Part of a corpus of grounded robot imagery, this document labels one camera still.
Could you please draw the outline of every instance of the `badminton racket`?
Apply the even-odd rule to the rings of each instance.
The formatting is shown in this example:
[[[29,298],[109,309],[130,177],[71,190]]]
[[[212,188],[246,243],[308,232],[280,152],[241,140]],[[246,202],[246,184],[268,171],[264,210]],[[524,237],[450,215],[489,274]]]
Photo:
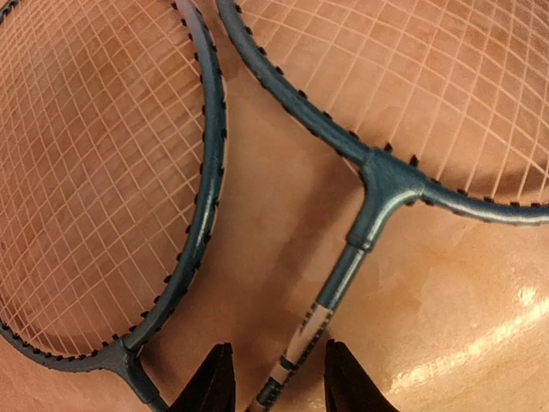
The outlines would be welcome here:
[[[184,0],[23,0],[0,11],[0,334],[168,406],[139,351],[211,237],[225,102]]]
[[[249,411],[269,409],[383,226],[423,201],[549,221],[549,13],[531,0],[216,0],[247,67],[367,194],[347,245]]]

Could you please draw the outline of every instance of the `racket shaft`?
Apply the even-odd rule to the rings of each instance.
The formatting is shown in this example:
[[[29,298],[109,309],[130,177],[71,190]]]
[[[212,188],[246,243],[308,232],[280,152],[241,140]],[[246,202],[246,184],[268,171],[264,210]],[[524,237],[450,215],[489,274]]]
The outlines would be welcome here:
[[[290,378],[320,340],[367,253],[352,245],[345,247],[315,303],[296,329],[284,354],[247,412],[267,411],[275,404]]]

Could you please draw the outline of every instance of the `wooden surface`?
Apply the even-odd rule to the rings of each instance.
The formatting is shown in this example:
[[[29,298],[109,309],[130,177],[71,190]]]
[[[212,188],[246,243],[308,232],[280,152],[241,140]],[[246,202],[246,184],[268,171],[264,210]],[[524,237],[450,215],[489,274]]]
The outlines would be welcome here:
[[[295,124],[240,63],[200,2],[228,80],[229,157],[219,218],[192,289],[144,349],[167,401],[217,342],[231,342],[242,409],[344,245],[356,175]],[[398,211],[277,409],[324,411],[323,346],[343,341],[402,412],[549,410],[546,227]],[[3,410],[145,411],[107,372],[45,370],[0,342]]]

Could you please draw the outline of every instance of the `racket frame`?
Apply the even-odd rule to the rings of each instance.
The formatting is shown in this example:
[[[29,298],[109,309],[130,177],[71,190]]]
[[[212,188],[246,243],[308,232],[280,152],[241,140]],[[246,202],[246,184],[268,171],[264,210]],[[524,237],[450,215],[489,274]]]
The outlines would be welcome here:
[[[0,9],[0,15],[7,15],[18,3],[19,0],[8,2]],[[200,266],[219,204],[226,140],[225,92],[213,39],[200,11],[190,1],[176,0],[175,4],[177,7],[174,8],[184,16],[182,23],[189,29],[202,72],[205,128],[202,176],[195,200],[195,214],[184,248],[178,256],[178,264],[172,275],[165,279],[166,289],[154,300],[153,308],[142,314],[140,324],[132,326],[123,336],[113,336],[114,342],[104,343],[101,350],[80,357],[43,352],[25,342],[0,319],[0,335],[32,361],[62,372],[109,370],[125,380],[151,410],[158,411],[167,410],[167,405],[143,370],[138,358],[139,351],[173,314]]]

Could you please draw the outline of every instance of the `string grid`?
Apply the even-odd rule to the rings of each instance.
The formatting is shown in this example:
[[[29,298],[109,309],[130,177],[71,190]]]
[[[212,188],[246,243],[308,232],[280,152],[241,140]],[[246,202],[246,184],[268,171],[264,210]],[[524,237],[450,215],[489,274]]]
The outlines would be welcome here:
[[[26,0],[0,25],[0,318],[90,354],[172,273],[202,162],[194,46],[169,2]]]
[[[452,190],[548,203],[549,12],[537,0],[244,0],[321,111]]]

